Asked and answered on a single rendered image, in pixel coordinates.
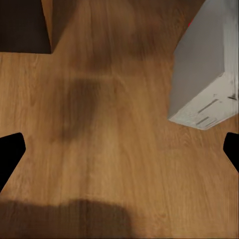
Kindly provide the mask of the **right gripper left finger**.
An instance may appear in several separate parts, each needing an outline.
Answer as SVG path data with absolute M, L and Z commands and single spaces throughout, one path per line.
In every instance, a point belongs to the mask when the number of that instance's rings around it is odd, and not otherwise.
M 0 138 L 0 192 L 26 152 L 22 133 Z

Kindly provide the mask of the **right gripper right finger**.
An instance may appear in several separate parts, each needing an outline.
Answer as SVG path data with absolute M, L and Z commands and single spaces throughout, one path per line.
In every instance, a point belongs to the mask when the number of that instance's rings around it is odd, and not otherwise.
M 239 134 L 228 132 L 223 150 L 239 173 Z

